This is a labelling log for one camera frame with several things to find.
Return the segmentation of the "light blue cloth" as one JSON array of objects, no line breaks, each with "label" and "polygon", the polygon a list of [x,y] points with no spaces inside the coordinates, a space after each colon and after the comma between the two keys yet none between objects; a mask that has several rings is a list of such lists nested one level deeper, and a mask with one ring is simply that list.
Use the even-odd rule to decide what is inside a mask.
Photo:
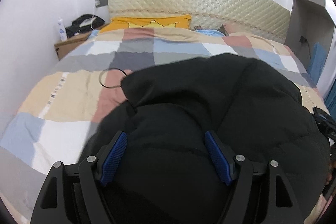
[{"label": "light blue cloth", "polygon": [[206,30],[196,30],[195,32],[207,36],[213,36],[213,37],[224,37],[225,34],[223,34],[221,31],[218,30],[212,30],[212,29],[206,29]]}]

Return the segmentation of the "grey wardrobe cabinet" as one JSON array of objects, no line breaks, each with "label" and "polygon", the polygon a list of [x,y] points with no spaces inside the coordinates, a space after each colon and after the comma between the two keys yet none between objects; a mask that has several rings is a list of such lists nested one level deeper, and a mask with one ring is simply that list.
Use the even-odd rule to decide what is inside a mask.
[{"label": "grey wardrobe cabinet", "polygon": [[329,52],[333,33],[334,22],[327,12],[325,0],[293,0],[285,45],[304,67],[309,65],[315,43]]}]

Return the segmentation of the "cream quilted headboard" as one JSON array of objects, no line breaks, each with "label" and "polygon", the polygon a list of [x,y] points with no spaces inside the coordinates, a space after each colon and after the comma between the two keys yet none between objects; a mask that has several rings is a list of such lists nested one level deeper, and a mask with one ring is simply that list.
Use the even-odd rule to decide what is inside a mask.
[{"label": "cream quilted headboard", "polygon": [[284,43],[290,11],[272,0],[108,0],[109,15],[162,18],[189,14],[190,27],[241,31]]}]

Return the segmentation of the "white spray bottle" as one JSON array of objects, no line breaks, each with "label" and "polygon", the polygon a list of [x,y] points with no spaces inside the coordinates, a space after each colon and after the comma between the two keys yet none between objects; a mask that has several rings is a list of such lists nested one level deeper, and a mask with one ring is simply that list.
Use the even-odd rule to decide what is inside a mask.
[{"label": "white spray bottle", "polygon": [[58,19],[58,32],[59,32],[61,41],[65,42],[67,40],[67,33],[66,33],[66,28],[64,26],[62,18]]}]

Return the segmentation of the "black bag on nightstand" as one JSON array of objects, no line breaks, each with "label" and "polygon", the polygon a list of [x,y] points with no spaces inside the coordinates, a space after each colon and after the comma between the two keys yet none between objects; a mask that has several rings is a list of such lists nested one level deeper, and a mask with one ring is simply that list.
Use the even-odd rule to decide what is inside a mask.
[{"label": "black bag on nightstand", "polygon": [[70,26],[66,27],[67,38],[98,29],[104,24],[105,20],[99,16],[84,14],[75,19]]}]

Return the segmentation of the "checkered patchwork duvet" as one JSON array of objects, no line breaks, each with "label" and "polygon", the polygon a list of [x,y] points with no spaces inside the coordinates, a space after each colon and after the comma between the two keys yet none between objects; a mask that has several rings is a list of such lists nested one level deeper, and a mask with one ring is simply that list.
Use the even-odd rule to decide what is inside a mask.
[{"label": "checkered patchwork duvet", "polygon": [[213,37],[184,28],[104,32],[68,53],[36,84],[1,135],[1,200],[13,219],[30,222],[52,164],[77,162],[100,120],[125,99],[116,88],[123,73],[222,53],[266,62],[295,83],[307,109],[325,108],[290,48],[261,36]]}]

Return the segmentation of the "yellow pillow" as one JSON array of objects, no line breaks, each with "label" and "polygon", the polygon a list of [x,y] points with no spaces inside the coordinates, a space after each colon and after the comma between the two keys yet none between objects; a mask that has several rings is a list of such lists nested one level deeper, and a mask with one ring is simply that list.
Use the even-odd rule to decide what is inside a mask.
[{"label": "yellow pillow", "polygon": [[110,24],[103,27],[100,32],[121,30],[126,28],[184,28],[189,29],[192,17],[189,14],[169,16],[164,18],[135,18],[114,17]]}]

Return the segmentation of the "black puffer jacket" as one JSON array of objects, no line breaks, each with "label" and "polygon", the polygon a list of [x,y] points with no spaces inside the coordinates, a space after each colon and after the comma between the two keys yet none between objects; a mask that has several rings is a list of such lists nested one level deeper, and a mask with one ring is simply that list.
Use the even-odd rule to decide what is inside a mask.
[{"label": "black puffer jacket", "polygon": [[118,132],[127,145],[102,196],[116,223],[218,223],[236,185],[236,155],[276,161],[307,218],[322,192],[329,139],[299,88],[267,63],[233,54],[146,68],[121,81],[125,100],[80,158]]}]

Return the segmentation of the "wooden nightstand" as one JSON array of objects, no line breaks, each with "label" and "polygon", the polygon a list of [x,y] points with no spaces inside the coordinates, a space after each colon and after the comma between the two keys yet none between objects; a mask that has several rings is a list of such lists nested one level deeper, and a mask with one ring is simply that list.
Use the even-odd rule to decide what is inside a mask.
[{"label": "wooden nightstand", "polygon": [[90,32],[78,34],[78,35],[72,36],[71,38],[67,39],[64,42],[58,42],[54,44],[54,49],[58,57],[58,60],[61,60],[68,53],[70,53],[75,48],[77,48],[79,45],[86,42],[90,36],[95,36],[95,34],[98,33],[102,28],[103,26],[99,27],[97,30],[91,30]]}]

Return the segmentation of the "wall power outlet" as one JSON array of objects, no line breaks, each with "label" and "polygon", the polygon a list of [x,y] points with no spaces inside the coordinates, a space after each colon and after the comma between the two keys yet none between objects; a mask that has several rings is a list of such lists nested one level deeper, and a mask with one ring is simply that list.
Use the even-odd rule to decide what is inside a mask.
[{"label": "wall power outlet", "polygon": [[104,7],[104,6],[107,6],[107,5],[108,5],[108,0],[95,0],[94,1],[94,6],[96,8]]}]

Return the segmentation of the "blue curtain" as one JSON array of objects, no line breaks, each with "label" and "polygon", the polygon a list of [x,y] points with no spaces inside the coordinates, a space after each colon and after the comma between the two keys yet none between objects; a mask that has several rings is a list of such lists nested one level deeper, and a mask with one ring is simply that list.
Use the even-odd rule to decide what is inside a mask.
[{"label": "blue curtain", "polygon": [[333,83],[328,95],[325,98],[325,105],[329,110],[330,116],[335,119],[336,117],[336,82]]}]

